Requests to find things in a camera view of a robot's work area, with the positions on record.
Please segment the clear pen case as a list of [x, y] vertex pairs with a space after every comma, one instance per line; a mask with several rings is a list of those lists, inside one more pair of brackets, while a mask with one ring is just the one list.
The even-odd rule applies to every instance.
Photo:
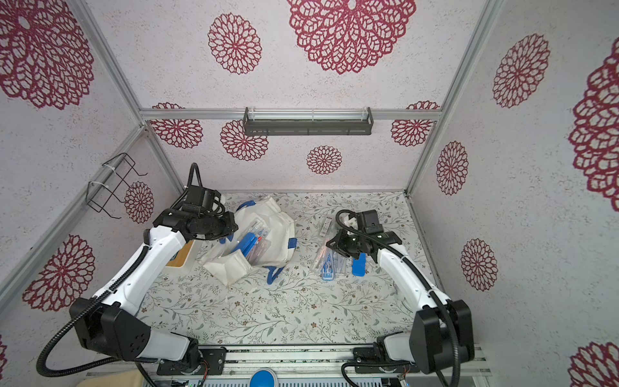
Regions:
[[332, 216], [327, 216], [319, 228], [319, 236], [329, 240], [333, 235], [335, 235], [335, 221]]

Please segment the blue stationery case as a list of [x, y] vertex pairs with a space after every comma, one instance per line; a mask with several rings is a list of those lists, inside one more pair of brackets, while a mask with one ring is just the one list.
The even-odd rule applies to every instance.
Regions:
[[359, 256], [353, 257], [351, 261], [351, 273], [355, 277], [364, 277], [366, 274], [367, 254], [360, 253]]

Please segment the clear blue-trim compass case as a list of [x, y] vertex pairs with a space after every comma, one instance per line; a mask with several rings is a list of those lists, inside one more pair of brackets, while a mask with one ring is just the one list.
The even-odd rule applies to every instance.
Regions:
[[346, 273], [348, 259], [327, 246], [319, 248], [312, 270], [325, 282], [335, 280]]

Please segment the white canvas bag blue handles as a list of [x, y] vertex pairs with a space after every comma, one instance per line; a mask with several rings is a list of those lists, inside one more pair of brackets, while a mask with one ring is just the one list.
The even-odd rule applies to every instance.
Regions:
[[272, 197], [251, 200], [235, 212], [239, 230], [223, 237], [198, 257], [198, 263], [225, 286], [268, 271], [272, 285], [292, 260], [298, 246], [295, 222]]

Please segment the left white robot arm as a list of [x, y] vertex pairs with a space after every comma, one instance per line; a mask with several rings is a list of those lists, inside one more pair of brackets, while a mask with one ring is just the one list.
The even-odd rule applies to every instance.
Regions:
[[[217, 190], [187, 186], [143, 232], [142, 244], [124, 267], [93, 297], [75, 300], [69, 322], [43, 347], [35, 365], [38, 374], [66, 377], [120, 361], [171, 361], [180, 372], [196, 372], [201, 365], [198, 340], [155, 329], [136, 315], [154, 280], [187, 243], [220, 240], [238, 228]], [[103, 358], [67, 369], [50, 368], [53, 349], [70, 331], [76, 332], [82, 348]]]

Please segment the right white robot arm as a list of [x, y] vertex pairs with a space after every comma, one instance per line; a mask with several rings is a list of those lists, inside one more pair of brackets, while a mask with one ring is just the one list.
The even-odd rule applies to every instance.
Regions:
[[451, 369], [450, 385], [457, 385], [463, 364], [476, 355], [472, 311], [466, 302], [440, 290], [416, 266], [395, 232], [383, 228], [376, 211], [341, 210], [339, 226], [327, 248], [354, 262], [372, 259], [393, 280], [403, 301], [413, 312], [407, 332], [377, 339], [369, 354], [356, 354], [354, 366], [423, 374]]

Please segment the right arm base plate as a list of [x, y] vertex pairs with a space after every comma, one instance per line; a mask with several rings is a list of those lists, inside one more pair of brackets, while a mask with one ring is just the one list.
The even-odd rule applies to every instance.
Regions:
[[419, 368], [408, 361], [394, 361], [386, 356], [382, 351], [375, 348], [355, 347], [352, 350], [355, 362], [354, 370], [359, 374], [371, 373], [418, 373]]

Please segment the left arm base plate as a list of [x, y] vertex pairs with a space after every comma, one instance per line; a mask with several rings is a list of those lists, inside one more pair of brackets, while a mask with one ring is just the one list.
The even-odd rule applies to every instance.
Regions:
[[204, 374], [207, 376], [222, 375], [228, 353], [227, 349], [225, 347], [201, 346], [199, 351], [198, 363], [192, 369], [182, 369], [177, 362], [161, 361], [156, 370], [156, 375], [160, 377], [202, 377]]

